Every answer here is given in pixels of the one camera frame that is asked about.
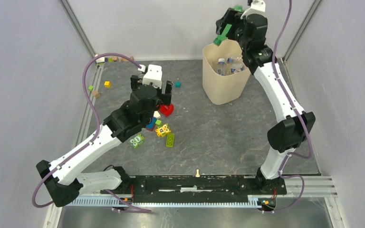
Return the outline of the green plastic bottle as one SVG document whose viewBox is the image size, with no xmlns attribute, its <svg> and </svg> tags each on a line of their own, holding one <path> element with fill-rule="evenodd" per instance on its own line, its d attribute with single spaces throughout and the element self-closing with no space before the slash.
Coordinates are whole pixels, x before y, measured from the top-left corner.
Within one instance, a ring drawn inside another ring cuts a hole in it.
<svg viewBox="0 0 365 228">
<path fill-rule="evenodd" d="M 222 18 L 216 21 L 217 37 L 213 41 L 215 45 L 219 46 L 224 40 L 234 38 L 233 29 L 239 24 L 243 12 L 243 7 L 236 5 L 228 8 Z"/>
</svg>

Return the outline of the clear bottle purple label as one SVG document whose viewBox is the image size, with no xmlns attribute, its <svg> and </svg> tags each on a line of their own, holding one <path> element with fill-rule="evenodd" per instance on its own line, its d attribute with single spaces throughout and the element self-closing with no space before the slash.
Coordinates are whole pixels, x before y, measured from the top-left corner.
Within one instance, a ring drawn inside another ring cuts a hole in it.
<svg viewBox="0 0 365 228">
<path fill-rule="evenodd" d="M 225 76 L 227 73 L 227 65 L 225 58 L 219 58 L 218 63 L 216 65 L 216 73 Z"/>
</svg>

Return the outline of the crushed Pepsi bottle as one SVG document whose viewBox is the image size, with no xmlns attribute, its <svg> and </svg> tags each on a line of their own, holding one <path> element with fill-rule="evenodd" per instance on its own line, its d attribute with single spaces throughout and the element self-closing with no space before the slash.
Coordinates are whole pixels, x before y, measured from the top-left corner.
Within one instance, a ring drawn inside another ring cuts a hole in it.
<svg viewBox="0 0 365 228">
<path fill-rule="evenodd" d="M 229 75 L 239 73 L 244 69 L 242 59 L 240 56 L 230 56 L 227 60 L 227 63 L 228 63 L 227 73 Z"/>
</svg>

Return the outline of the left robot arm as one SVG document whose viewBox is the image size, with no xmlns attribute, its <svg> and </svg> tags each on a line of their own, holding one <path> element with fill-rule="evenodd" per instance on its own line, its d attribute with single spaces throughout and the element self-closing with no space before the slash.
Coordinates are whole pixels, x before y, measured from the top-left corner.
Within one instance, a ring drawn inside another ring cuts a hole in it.
<svg viewBox="0 0 365 228">
<path fill-rule="evenodd" d="M 109 150 L 128 141 L 141 132 L 162 105 L 170 105 L 173 83 L 166 81 L 165 90 L 153 82 L 131 76 L 129 100 L 114 110 L 82 143 L 54 161 L 41 160 L 36 169 L 52 203 L 63 207 L 82 194 L 98 190 L 116 190 L 126 193 L 130 180 L 123 168 L 84 173 L 84 169 Z"/>
</svg>

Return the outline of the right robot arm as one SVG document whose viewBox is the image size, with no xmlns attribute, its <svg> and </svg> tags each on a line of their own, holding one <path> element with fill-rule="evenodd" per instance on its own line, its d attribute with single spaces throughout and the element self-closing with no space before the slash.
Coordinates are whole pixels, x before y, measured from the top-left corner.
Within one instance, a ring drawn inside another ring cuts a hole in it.
<svg viewBox="0 0 365 228">
<path fill-rule="evenodd" d="M 316 117 L 295 100 L 282 78 L 274 51 L 266 44 L 268 20 L 263 12 L 254 6 L 246 11 L 228 8 L 216 21 L 216 33 L 238 43 L 244 65 L 261 84 L 277 119 L 267 132 L 270 150 L 254 180 L 257 191 L 267 194 L 284 184 L 281 166 L 309 139 Z"/>
</svg>

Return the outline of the beige plastic bin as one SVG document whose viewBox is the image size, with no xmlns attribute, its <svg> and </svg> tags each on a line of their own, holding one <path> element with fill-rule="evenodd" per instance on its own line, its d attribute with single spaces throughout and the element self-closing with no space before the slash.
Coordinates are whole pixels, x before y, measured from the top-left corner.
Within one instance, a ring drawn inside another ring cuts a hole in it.
<svg viewBox="0 0 365 228">
<path fill-rule="evenodd" d="M 235 63 L 242 65 L 237 73 L 231 72 L 231 67 L 220 75 L 217 72 L 217 63 L 220 58 L 234 58 Z M 225 40 L 220 45 L 209 44 L 202 51 L 202 87 L 216 105 L 222 105 L 239 98 L 251 75 L 248 67 L 243 64 L 241 48 L 236 41 Z"/>
</svg>

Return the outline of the teal cube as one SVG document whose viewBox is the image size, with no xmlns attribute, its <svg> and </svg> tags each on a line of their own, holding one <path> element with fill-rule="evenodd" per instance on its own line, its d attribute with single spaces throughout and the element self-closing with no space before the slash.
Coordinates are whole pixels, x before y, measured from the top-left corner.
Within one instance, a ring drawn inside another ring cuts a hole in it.
<svg viewBox="0 0 365 228">
<path fill-rule="evenodd" d="M 178 82 L 178 81 L 177 81 L 177 82 L 175 83 L 175 87 L 180 88 L 180 87 L 181 87 L 181 82 Z"/>
</svg>

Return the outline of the red horseshoe toy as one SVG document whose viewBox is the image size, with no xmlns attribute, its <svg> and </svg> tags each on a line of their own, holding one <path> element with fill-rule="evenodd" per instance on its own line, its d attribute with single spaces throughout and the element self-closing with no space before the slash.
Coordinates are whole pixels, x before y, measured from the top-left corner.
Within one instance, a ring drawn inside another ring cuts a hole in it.
<svg viewBox="0 0 365 228">
<path fill-rule="evenodd" d="M 161 105 L 159 109 L 160 113 L 162 113 L 165 117 L 169 117 L 174 112 L 174 105 Z"/>
</svg>

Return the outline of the wooden arch block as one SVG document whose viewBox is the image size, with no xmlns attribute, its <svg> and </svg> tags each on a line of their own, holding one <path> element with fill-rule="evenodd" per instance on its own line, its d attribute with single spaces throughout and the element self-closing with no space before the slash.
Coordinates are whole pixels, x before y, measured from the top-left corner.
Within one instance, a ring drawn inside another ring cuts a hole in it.
<svg viewBox="0 0 365 228">
<path fill-rule="evenodd" d="M 134 61 L 134 57 L 133 57 L 133 56 L 131 56 L 131 57 L 129 57 L 129 58 L 123 58 L 123 57 L 120 57 L 120 58 L 119 58 L 119 60 L 120 60 L 120 61 L 122 61 L 122 62 L 128 62 L 128 61 L 129 61 L 129 59 L 130 59 L 130 60 L 132 60 L 132 61 Z"/>
</svg>

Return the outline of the yellow cube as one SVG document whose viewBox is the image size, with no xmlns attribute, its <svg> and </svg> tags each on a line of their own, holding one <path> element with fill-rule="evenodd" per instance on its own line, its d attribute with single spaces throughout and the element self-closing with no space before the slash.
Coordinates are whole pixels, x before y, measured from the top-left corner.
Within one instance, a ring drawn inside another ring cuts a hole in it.
<svg viewBox="0 0 365 228">
<path fill-rule="evenodd" d="M 111 86 L 110 81 L 105 81 L 104 86 L 105 86 L 106 88 L 110 88 L 110 86 Z"/>
</svg>

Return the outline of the small green block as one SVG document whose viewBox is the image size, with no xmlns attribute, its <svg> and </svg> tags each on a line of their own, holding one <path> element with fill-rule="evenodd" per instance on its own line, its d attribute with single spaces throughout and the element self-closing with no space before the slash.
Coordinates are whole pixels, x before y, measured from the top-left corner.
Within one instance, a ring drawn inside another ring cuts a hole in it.
<svg viewBox="0 0 365 228">
<path fill-rule="evenodd" d="M 156 124 L 157 126 L 160 126 L 160 125 L 162 125 L 162 121 L 161 121 L 160 119 L 157 119 L 157 120 L 155 121 L 155 124 Z"/>
</svg>

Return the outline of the blue toy brick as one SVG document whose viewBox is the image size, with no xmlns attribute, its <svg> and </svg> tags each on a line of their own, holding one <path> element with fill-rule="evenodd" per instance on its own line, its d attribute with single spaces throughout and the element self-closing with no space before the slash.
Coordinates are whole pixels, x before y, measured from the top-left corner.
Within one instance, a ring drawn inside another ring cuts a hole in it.
<svg viewBox="0 0 365 228">
<path fill-rule="evenodd" d="M 146 129 L 149 130 L 149 131 L 153 131 L 155 126 L 156 126 L 156 121 L 157 121 L 157 118 L 156 117 L 153 117 L 151 122 L 146 126 Z"/>
</svg>

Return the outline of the wooden cube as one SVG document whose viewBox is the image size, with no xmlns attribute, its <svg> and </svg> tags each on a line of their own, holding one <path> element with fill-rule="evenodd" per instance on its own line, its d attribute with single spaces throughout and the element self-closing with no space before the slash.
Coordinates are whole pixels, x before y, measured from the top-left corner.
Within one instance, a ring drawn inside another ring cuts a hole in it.
<svg viewBox="0 0 365 228">
<path fill-rule="evenodd" d="M 93 95 L 94 98 L 99 98 L 101 96 L 100 92 L 97 91 L 97 90 L 93 91 L 92 95 Z"/>
</svg>

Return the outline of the white arch block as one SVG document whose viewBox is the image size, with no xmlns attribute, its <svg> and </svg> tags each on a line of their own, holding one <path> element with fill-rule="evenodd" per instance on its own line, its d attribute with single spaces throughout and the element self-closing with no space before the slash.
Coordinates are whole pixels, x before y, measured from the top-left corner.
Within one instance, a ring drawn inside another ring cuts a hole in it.
<svg viewBox="0 0 365 228">
<path fill-rule="evenodd" d="M 100 57 L 100 58 L 97 58 L 95 60 L 96 64 L 103 64 L 106 62 L 106 58 L 105 57 Z"/>
</svg>

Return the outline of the yellow number brick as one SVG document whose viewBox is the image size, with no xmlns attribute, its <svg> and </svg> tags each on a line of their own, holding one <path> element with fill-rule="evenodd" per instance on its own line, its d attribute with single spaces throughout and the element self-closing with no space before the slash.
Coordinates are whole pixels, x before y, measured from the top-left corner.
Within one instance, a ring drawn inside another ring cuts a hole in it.
<svg viewBox="0 0 365 228">
<path fill-rule="evenodd" d="M 168 126 L 168 124 L 166 123 L 162 126 L 158 126 L 156 128 L 155 132 L 158 137 L 165 137 L 167 134 L 171 133 L 171 129 Z"/>
</svg>

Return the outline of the green flat brick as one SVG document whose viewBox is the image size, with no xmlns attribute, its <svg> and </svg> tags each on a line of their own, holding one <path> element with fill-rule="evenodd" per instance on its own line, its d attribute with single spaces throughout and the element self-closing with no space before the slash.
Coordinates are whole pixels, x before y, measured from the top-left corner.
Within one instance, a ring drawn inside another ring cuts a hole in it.
<svg viewBox="0 0 365 228">
<path fill-rule="evenodd" d="M 174 139 L 175 139 L 175 136 L 173 133 L 169 133 L 167 134 L 167 137 L 166 137 L 166 147 L 167 148 L 173 148 L 173 145 L 174 145 Z"/>
</svg>

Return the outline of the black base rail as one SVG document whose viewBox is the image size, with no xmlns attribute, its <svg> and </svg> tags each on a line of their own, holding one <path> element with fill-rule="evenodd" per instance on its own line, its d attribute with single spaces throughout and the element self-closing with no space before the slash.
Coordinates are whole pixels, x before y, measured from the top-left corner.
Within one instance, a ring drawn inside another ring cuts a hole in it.
<svg viewBox="0 0 365 228">
<path fill-rule="evenodd" d="M 245 175 L 130 176 L 111 191 L 129 194 L 134 203 L 244 203 L 248 196 L 287 193 L 285 181 Z"/>
</svg>

